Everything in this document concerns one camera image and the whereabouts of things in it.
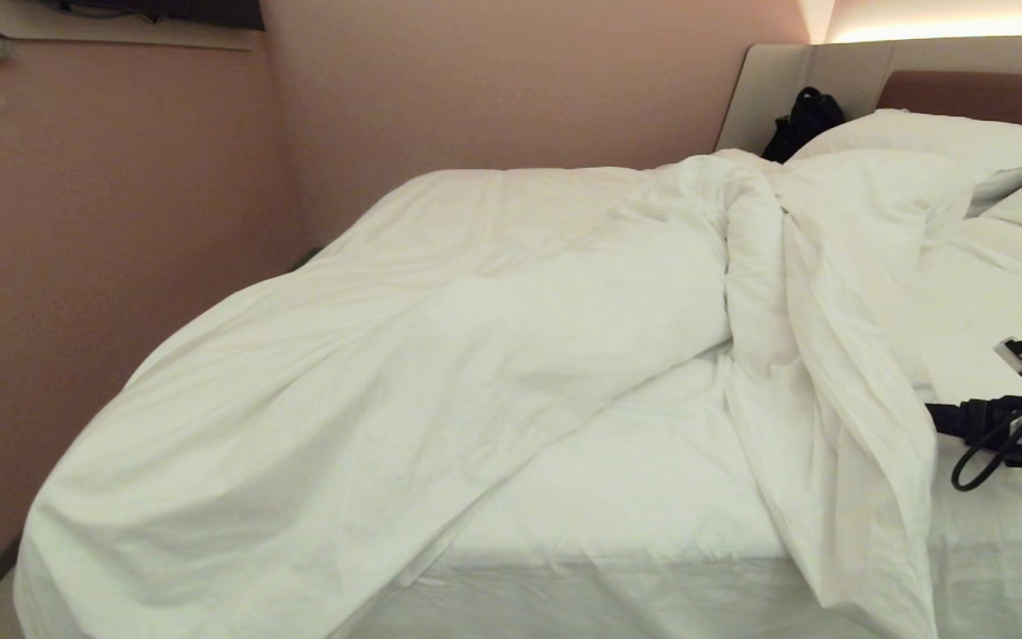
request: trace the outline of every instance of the warm light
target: warm light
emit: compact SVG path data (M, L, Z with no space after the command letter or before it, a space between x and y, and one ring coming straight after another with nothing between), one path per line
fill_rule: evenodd
M921 40L926 37L1022 36L1022 16L944 21L943 24L900 24L851 29L831 42L871 42L878 40Z

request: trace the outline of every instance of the white duvet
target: white duvet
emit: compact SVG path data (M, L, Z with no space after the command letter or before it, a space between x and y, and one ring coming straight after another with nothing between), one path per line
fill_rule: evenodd
M897 315L970 194L919 153L697 157L552 239L444 227L382 259L369 219L174 335L78 438L26 524L26 635L340 636L548 445L732 338L726 400L820 602L936 636Z

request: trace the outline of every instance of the black bag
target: black bag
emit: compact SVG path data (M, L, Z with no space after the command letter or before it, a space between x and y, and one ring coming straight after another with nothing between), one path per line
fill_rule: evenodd
M835 98L807 86L798 92L791 115L776 121L776 135L763 150L763 158L771 162L790 161L795 151L802 149L817 135L843 122L846 122L846 117Z

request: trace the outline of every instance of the brown headboard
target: brown headboard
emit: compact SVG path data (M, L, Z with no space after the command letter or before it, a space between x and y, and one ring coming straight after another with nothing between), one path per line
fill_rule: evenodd
M878 108L1022 125L1022 76L899 71L885 81Z

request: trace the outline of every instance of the pink wall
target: pink wall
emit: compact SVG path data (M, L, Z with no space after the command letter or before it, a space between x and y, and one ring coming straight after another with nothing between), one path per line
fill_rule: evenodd
M836 0L828 42L1022 36L1022 0Z
M20 44L0 84L1 551L139 360L306 236L261 50Z
M712 150L743 53L800 0L272 0L299 189L332 239L455 167L652 167Z

